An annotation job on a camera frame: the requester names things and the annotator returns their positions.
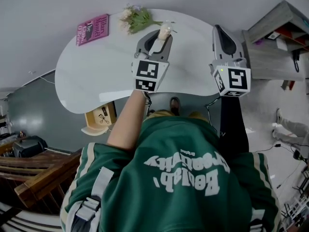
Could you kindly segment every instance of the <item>gray wall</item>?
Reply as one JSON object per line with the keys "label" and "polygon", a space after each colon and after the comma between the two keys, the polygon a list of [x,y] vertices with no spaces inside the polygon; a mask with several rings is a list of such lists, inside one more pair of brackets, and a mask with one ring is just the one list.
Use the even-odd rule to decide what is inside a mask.
{"label": "gray wall", "polygon": [[[309,0],[287,0],[309,17]],[[0,0],[0,88],[56,68],[82,21],[126,4],[182,12],[229,30],[248,29],[280,0]],[[28,72],[36,71],[34,76]]]}
{"label": "gray wall", "polygon": [[[55,75],[45,77],[54,82]],[[107,134],[92,137],[84,134],[84,114],[73,114],[60,103],[55,85],[39,79],[8,96],[12,131],[43,138],[50,147],[75,151],[89,142],[104,143]]]}

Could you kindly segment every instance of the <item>shoulder strap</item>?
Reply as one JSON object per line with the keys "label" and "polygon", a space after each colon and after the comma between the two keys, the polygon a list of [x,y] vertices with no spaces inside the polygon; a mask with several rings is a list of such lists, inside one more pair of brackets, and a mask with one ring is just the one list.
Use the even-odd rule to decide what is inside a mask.
{"label": "shoulder strap", "polygon": [[91,197],[76,202],[69,211],[67,232],[96,232],[101,217],[101,198],[114,172],[102,167],[92,187]]}

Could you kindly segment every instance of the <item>black shoe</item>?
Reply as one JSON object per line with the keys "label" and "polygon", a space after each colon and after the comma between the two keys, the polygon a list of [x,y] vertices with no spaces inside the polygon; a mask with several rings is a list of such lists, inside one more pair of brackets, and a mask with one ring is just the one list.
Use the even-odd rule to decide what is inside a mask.
{"label": "black shoe", "polygon": [[169,102],[170,111],[175,115],[179,116],[180,112],[180,100],[177,97],[170,98]]}

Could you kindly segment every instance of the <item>small wooden box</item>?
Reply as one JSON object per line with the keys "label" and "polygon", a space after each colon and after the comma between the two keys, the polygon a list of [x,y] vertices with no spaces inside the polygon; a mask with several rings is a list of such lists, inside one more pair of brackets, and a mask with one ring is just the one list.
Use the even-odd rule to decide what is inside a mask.
{"label": "small wooden box", "polygon": [[105,133],[108,127],[117,120],[114,102],[109,102],[91,112],[85,113],[85,118],[87,126],[82,128],[84,133],[92,136]]}

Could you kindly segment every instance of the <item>oval tabletop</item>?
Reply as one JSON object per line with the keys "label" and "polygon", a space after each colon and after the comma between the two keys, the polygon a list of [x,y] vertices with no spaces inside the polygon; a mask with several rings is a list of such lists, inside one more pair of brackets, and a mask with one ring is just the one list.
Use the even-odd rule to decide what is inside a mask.
{"label": "oval tabletop", "polygon": [[[218,93],[209,64],[212,26],[194,17],[167,10],[150,10],[156,21],[174,21],[169,68],[157,92],[209,96]],[[133,91],[131,63],[138,41],[158,25],[133,35],[118,27],[120,14],[110,16],[109,36],[82,46],[75,37],[63,50],[56,67],[56,92],[62,105],[77,114],[90,112]]]}

